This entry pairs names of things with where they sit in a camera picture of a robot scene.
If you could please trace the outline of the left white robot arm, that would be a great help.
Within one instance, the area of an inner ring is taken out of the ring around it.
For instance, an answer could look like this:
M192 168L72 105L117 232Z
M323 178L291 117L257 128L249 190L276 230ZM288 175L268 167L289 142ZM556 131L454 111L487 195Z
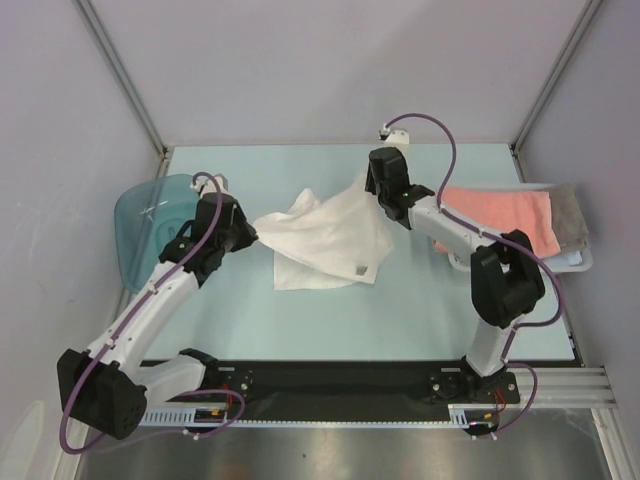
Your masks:
M85 350L57 362L63 417L122 440L150 409L189 392L214 397L223 384L217 359L194 348L145 367L142 361L173 314L220 268L225 255L258 236L229 193L201 194L195 217L165 246L146 285L122 315Z

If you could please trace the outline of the grey towel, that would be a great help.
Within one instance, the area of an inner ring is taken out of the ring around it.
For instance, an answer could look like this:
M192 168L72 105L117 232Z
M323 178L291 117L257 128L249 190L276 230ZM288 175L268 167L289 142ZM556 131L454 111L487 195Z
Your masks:
M551 226L561 253L584 250L588 243L588 227L580 208L574 185L551 185L544 189L551 205Z

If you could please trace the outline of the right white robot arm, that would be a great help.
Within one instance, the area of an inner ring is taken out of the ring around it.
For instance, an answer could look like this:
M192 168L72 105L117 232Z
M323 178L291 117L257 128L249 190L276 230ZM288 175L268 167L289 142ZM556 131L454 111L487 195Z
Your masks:
M447 247L470 267L471 300L479 323L465 356L471 370L460 377L463 395L481 402L497 387L504 349L516 321L545 294L529 238L475 222L438 201L437 194L410 182L406 159L396 147L369 153L365 191L377 198L386 216L408 230Z

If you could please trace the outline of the white towel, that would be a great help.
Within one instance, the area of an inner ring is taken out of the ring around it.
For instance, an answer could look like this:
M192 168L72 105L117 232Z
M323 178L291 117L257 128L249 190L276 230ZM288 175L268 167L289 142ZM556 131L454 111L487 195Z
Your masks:
M259 241L273 251L276 291L372 285L394 250L375 198L359 174L344 191L320 201L306 188L286 212L253 222Z

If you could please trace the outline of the pink towel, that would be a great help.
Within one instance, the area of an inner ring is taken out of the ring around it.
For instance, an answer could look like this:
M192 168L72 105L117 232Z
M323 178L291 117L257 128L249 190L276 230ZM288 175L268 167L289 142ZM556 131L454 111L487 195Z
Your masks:
M550 195L545 191L482 191L447 187L443 203L461 215L501 232L521 230L534 253L548 258L561 248L552 228Z

